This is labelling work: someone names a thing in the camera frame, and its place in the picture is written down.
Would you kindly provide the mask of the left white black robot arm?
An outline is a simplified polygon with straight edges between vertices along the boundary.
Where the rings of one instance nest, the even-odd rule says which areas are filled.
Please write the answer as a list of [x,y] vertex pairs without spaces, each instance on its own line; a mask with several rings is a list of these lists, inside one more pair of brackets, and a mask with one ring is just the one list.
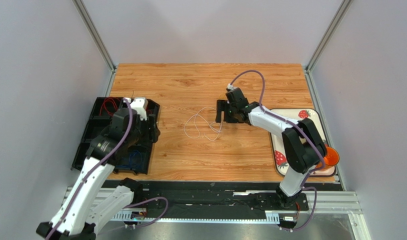
[[160,131],[157,117],[144,111],[120,108],[107,126],[90,141],[81,173],[70,194],[50,221],[41,222],[36,233],[46,240],[94,240],[112,217],[125,207],[146,202],[143,185],[131,178],[120,181],[97,206],[93,202],[110,173],[140,142],[155,143]]

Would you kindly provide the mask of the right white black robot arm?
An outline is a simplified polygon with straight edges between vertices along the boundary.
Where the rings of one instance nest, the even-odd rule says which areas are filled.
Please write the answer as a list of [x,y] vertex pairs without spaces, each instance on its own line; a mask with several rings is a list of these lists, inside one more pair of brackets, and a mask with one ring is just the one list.
[[259,102],[249,102],[242,90],[231,84],[225,95],[226,100],[216,102],[216,123],[248,124],[280,138],[288,169],[276,188],[277,204],[290,208],[308,176],[317,165],[325,165],[327,148],[315,123],[309,118],[296,120],[278,115]]

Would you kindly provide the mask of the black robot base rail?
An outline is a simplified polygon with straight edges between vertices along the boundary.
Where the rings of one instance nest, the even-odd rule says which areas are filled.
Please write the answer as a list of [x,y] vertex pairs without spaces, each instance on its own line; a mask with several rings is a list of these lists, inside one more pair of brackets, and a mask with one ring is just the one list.
[[282,212],[295,216],[310,210],[302,193],[289,208],[278,205],[278,182],[140,181],[142,190],[132,203],[147,214],[253,210]]

